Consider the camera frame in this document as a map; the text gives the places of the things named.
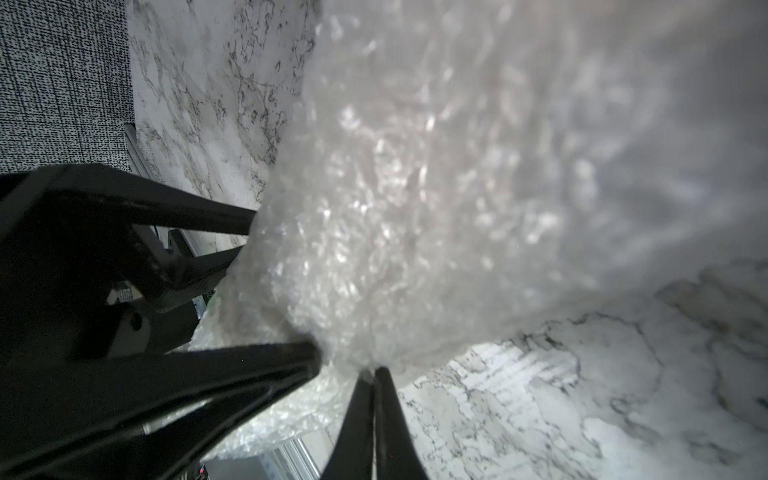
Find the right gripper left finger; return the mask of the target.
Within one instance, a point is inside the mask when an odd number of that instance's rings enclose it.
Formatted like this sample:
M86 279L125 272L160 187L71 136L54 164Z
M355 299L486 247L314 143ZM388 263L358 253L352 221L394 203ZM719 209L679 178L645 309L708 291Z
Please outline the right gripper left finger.
M374 449L374 378L362 372L355 384L322 480L371 480Z

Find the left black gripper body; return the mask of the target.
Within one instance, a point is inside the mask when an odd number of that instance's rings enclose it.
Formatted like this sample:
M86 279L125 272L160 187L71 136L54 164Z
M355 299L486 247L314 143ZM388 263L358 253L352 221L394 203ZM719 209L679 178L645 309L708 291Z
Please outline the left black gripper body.
M192 301L157 312L145 300L117 303L124 281L106 259L126 244L78 206L60 208L50 173L1 177L1 366L41 367L142 352L190 341Z

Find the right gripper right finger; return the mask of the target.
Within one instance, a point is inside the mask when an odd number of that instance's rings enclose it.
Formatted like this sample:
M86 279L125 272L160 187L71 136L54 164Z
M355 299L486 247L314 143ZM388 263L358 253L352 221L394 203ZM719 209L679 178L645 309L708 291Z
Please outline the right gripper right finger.
M390 371L375 371L374 428L379 480L427 480L414 448Z

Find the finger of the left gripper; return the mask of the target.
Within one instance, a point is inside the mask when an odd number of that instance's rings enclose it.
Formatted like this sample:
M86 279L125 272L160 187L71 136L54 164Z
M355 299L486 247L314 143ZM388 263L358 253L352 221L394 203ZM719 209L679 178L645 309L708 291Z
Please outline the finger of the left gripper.
M59 199L130 224L246 235L256 212L215 202L105 165L68 167Z
M313 379L311 343L1 372L1 476L172 479Z

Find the small white ribbed vase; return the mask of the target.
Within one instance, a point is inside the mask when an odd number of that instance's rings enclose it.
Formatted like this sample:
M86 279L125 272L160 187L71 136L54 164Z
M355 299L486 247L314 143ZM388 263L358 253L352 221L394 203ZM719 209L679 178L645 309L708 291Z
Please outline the small white ribbed vase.
M763 1L326 1L196 350L320 374L213 449L339 421L358 374L767 251Z

